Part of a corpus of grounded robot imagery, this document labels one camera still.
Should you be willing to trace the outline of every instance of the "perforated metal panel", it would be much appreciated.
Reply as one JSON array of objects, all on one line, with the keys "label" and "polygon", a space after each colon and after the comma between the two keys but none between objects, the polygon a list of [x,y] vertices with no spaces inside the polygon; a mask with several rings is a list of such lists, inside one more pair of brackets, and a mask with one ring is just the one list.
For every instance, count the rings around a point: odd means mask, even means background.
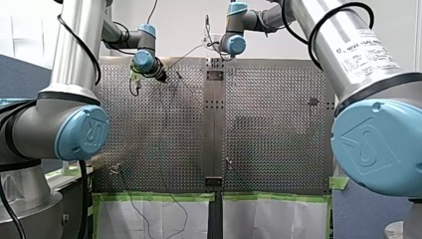
[{"label": "perforated metal panel", "polygon": [[[97,158],[103,165],[95,173],[95,191],[202,192],[204,60],[185,59],[174,66],[167,72],[169,84],[142,81],[138,97],[128,88],[130,60],[102,59],[97,95],[110,128]],[[162,61],[171,65],[174,60]],[[127,185],[110,173],[119,163]]]},{"label": "perforated metal panel", "polygon": [[[110,131],[95,191],[202,192],[207,175],[223,176],[224,190],[328,193],[334,98],[311,62],[187,58],[169,84],[145,80],[134,97],[130,60],[102,60]],[[127,185],[111,173],[117,164]]]},{"label": "perforated metal panel", "polygon": [[224,189],[327,194],[334,98],[324,74],[308,61],[242,60],[225,75]]}]

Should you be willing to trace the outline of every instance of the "blue joint cap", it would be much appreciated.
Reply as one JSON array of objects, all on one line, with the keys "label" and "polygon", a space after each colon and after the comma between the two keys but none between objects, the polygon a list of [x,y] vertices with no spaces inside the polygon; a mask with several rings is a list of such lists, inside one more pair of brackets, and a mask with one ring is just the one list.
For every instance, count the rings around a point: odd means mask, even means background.
[{"label": "blue joint cap", "polygon": [[387,99],[347,107],[332,128],[331,147],[359,185],[389,196],[422,197],[422,109]]},{"label": "blue joint cap", "polygon": [[154,66],[154,57],[145,50],[137,51],[133,57],[134,67],[141,73],[148,73]]},{"label": "blue joint cap", "polygon": [[229,5],[229,11],[227,12],[227,15],[235,15],[244,13],[246,11],[248,11],[248,4],[244,2],[232,2]]},{"label": "blue joint cap", "polygon": [[81,107],[62,124],[55,141],[56,157],[87,160],[104,146],[108,134],[106,112],[98,106]]},{"label": "blue joint cap", "polygon": [[227,53],[232,56],[242,54],[246,49],[246,40],[240,35],[231,36],[227,40]]},{"label": "blue joint cap", "polygon": [[151,35],[152,37],[155,37],[155,28],[152,25],[140,24],[138,30],[143,31],[143,32]]}]

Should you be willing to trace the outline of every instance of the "white wall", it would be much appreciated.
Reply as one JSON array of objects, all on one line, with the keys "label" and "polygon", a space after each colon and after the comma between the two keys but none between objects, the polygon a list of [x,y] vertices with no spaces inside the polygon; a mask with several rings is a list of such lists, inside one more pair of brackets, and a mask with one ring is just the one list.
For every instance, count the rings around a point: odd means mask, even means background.
[{"label": "white wall", "polygon": [[[265,0],[244,0],[253,9],[268,9],[274,4]],[[364,0],[376,15],[375,32],[396,61],[407,70],[416,69],[417,49],[422,41],[416,40],[420,0]],[[154,0],[114,0],[112,15],[129,29],[145,23]],[[157,29],[157,54],[182,56],[200,44],[204,29],[204,16],[211,18],[211,31],[224,33],[229,0],[158,0],[151,24]],[[298,25],[292,25],[300,32]],[[244,58],[308,59],[306,46],[294,39],[287,31],[271,34],[246,33],[248,47]],[[191,56],[215,56],[205,49]]]},{"label": "white wall", "polygon": [[[113,18],[136,29],[146,18],[154,0],[114,0]],[[375,11],[375,32],[397,62],[407,70],[422,70],[422,0],[364,0]],[[209,14],[211,31],[224,33],[229,0],[158,0],[151,24],[157,29],[157,54],[182,56],[201,43],[204,17]],[[268,9],[265,0],[245,0],[254,9]],[[51,68],[61,5],[53,0],[0,0],[0,54]],[[298,25],[292,25],[300,32]],[[306,46],[286,31],[246,33],[248,47],[243,58],[308,59]],[[191,56],[216,56],[198,49]]]},{"label": "white wall", "polygon": [[[0,6],[0,54],[51,69],[62,5],[53,0],[0,0]],[[109,55],[109,50],[102,46],[101,54]]]},{"label": "white wall", "polygon": [[[154,0],[114,0],[112,17],[115,21],[136,29],[145,23]],[[182,56],[201,44],[205,15],[210,16],[211,32],[224,33],[229,0],[158,0],[151,19],[157,30],[158,56]],[[268,9],[274,6],[265,0],[246,0],[251,8]],[[297,24],[292,25],[299,31]],[[307,59],[305,45],[286,31],[271,34],[246,33],[248,47],[242,57]],[[198,49],[191,56],[216,56],[206,49]]]}]

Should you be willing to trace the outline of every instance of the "robotic arm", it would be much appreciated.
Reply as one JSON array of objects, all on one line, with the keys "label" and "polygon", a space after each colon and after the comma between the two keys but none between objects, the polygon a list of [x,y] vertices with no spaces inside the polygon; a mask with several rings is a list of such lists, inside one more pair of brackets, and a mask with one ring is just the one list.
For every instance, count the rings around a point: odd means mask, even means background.
[{"label": "robotic arm", "polygon": [[372,30],[343,0],[285,0],[262,20],[245,3],[231,3],[221,48],[246,48],[245,30],[266,31],[298,21],[311,53],[339,99],[331,147],[354,181],[374,192],[422,196],[422,74],[406,73]]},{"label": "robotic arm", "polygon": [[110,49],[137,49],[132,61],[132,69],[146,78],[156,78],[165,83],[167,75],[164,66],[155,57],[155,28],[141,24],[137,31],[122,32],[117,25],[105,16],[103,41]]},{"label": "robotic arm", "polygon": [[155,57],[151,25],[122,32],[105,15],[111,0],[59,2],[62,25],[49,86],[35,100],[0,100],[0,231],[5,238],[62,236],[62,195],[51,192],[41,158],[83,162],[105,144],[108,119],[94,94],[101,79],[97,58],[102,38],[110,48],[138,50],[132,61],[135,72],[166,79]]}]

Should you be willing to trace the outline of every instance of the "label sticker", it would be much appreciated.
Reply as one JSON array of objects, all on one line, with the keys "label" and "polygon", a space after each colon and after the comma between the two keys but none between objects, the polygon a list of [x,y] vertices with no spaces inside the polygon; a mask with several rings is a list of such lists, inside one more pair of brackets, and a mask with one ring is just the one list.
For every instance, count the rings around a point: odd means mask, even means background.
[{"label": "label sticker", "polygon": [[360,38],[336,50],[340,63],[352,83],[359,83],[379,69],[400,68],[381,45],[372,30],[360,30]]}]

